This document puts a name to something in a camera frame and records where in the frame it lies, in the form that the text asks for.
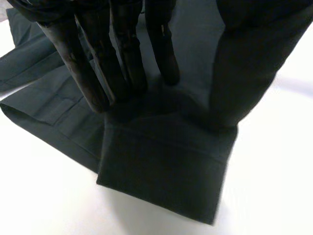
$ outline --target robotic hand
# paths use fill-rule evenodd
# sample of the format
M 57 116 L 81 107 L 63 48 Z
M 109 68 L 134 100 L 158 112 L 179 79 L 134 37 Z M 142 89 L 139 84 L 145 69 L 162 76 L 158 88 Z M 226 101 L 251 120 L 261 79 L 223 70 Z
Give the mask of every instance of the robotic hand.
M 179 82 L 179 67 L 168 26 L 175 5 L 176 0 L 146 0 L 145 4 L 146 26 L 155 59 L 164 82 L 168 85 Z M 145 93 L 148 83 L 136 35 L 142 0 L 75 0 L 70 6 L 69 13 L 61 18 L 38 24 L 55 45 L 91 109 L 101 113 L 109 110 L 116 102 L 129 100 L 133 94 Z M 110 14 L 126 72 L 125 79 L 109 37 Z M 103 90 L 84 54 L 75 18 L 84 31 L 109 94 Z

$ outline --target seam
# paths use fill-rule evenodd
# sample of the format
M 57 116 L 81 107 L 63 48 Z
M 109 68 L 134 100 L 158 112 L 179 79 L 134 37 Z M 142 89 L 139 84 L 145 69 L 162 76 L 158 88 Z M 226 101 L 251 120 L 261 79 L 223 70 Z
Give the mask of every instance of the seam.
M 128 132 L 128 133 L 132 133 L 132 134 L 135 134 L 137 136 L 143 136 L 143 137 L 147 137 L 151 140 L 154 140 L 154 141 L 157 141 L 159 143 L 162 143 L 162 144 L 165 144 L 165 145 L 171 145 L 171 146 L 174 146 L 174 147 L 179 147 L 179 148 L 182 148 L 182 149 L 186 149 L 186 150 L 189 150 L 189 151 L 192 151 L 192 152 L 196 152 L 196 153 L 199 153 L 199 154 L 202 154 L 202 155 L 205 155 L 207 158 L 210 158 L 211 160 L 219 163 L 219 164 L 226 164 L 226 162 L 223 162 L 221 160 L 218 160 L 218 159 L 215 159 L 215 158 L 212 158 L 212 157 L 208 157 L 208 153 L 207 152 L 204 152 L 202 150 L 199 150 L 199 149 L 195 149 L 195 148 L 190 148 L 190 147 L 186 147 L 185 145 L 182 145 L 182 144 L 177 144 L 177 143 L 173 143 L 173 142 L 167 142 L 167 141 L 162 141 L 160 140 L 160 138 L 155 138 L 153 136 L 150 136 L 150 135 L 147 135 L 147 134 L 144 134 L 142 132 L 136 132 L 136 131 L 133 131 L 133 130 L 130 130 L 128 128 L 120 128 L 120 127 L 114 127 L 114 126 L 111 126 L 111 127 L 108 127 L 106 126 L 105 127 L 105 130 L 106 129 L 112 129 L 112 130 L 122 130 L 122 131 L 125 131 L 125 132 Z

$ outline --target white surface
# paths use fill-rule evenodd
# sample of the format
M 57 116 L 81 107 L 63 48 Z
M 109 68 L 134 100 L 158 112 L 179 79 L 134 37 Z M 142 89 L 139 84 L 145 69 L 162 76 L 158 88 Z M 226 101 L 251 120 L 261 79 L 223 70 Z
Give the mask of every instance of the white surface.
M 313 25 L 240 123 L 215 227 L 97 186 L 0 112 L 0 235 L 312 235 L 312 42 Z

